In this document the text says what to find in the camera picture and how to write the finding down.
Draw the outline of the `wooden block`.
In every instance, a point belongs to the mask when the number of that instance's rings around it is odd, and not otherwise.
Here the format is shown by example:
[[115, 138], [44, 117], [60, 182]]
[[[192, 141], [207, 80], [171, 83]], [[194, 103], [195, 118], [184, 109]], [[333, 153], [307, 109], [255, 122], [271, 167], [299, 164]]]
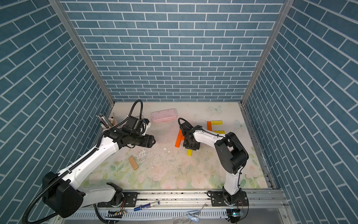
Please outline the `wooden block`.
[[129, 161], [131, 167], [133, 168], [133, 170], [137, 170], [139, 168], [139, 166], [133, 156], [130, 156], [128, 158], [128, 161]]

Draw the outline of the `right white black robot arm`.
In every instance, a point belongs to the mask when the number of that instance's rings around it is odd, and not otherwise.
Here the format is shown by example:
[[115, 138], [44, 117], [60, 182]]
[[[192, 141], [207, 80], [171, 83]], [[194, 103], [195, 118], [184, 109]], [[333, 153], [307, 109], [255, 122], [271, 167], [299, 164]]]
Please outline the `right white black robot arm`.
[[226, 171], [223, 193], [230, 197], [236, 196], [240, 191], [241, 170], [246, 166], [249, 154], [235, 133], [218, 134], [200, 125], [192, 126], [183, 118], [178, 118], [178, 123], [186, 149], [198, 150], [203, 143], [216, 150], [219, 161]]

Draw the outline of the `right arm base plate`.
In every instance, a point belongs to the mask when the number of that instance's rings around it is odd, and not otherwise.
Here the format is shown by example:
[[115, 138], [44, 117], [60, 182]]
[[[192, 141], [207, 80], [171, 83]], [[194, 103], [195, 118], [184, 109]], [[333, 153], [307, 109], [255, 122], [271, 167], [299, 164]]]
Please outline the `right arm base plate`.
[[245, 191], [239, 190], [234, 195], [228, 194], [224, 189], [222, 191], [207, 191], [213, 207], [223, 206], [248, 206], [249, 201]]

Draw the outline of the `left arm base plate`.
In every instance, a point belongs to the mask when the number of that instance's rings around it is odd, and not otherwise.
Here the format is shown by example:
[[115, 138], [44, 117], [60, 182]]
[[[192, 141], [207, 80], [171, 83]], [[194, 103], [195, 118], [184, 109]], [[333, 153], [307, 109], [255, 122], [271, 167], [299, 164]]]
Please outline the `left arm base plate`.
[[97, 206], [99, 208], [134, 208], [136, 205], [137, 197], [137, 192], [122, 192], [115, 195], [111, 201], [98, 203]]

